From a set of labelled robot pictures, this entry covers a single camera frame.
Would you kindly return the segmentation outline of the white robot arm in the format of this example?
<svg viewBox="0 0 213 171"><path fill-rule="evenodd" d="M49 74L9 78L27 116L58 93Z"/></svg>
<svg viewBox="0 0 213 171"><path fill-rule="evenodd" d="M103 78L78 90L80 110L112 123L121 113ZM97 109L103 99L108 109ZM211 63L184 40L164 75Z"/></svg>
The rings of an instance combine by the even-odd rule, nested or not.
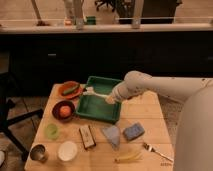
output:
<svg viewBox="0 0 213 171"><path fill-rule="evenodd" d="M107 97L122 102L153 91L183 104L173 171L213 171L213 77L158 77L128 72Z"/></svg>

